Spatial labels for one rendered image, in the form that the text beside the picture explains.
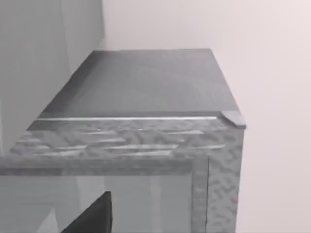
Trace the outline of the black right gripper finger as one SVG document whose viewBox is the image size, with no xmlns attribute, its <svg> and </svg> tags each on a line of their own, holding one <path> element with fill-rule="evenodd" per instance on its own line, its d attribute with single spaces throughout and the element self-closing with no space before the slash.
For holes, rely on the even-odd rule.
<svg viewBox="0 0 311 233">
<path fill-rule="evenodd" d="M 105 191 L 61 233 L 112 233 L 112 195 Z"/>
</svg>

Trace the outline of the grey cabinet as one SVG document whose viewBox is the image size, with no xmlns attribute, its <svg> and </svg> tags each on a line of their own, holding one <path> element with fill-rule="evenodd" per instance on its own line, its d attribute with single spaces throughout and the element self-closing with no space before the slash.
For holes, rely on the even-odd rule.
<svg viewBox="0 0 311 233">
<path fill-rule="evenodd" d="M 237 233 L 246 123 L 210 49 L 95 51 L 0 155 L 0 233 Z"/>
</svg>

